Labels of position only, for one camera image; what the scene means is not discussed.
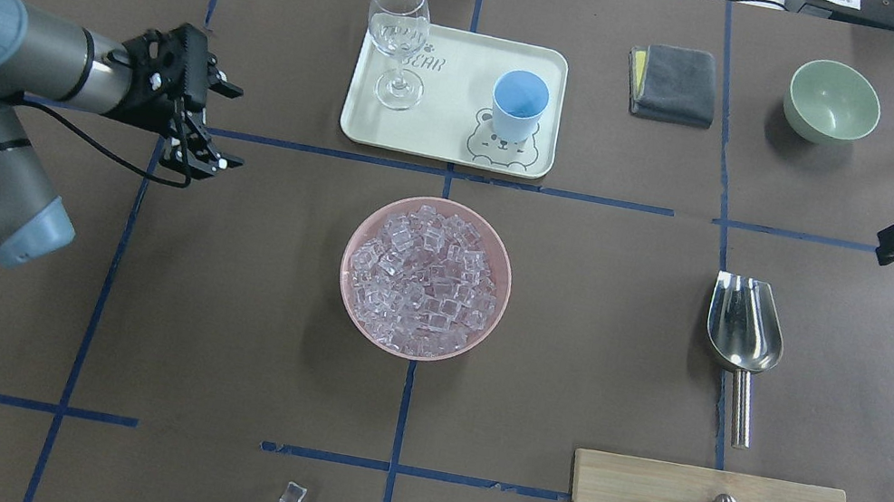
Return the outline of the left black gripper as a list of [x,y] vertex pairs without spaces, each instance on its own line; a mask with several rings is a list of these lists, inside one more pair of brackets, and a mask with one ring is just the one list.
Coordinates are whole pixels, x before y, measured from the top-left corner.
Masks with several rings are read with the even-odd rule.
[[169,33],[149,29],[111,50],[109,59],[129,82],[105,115],[166,137],[159,165],[195,179],[245,165],[239,156],[215,146],[203,116],[209,91],[228,100],[244,96],[226,78],[207,43],[207,36],[187,22]]

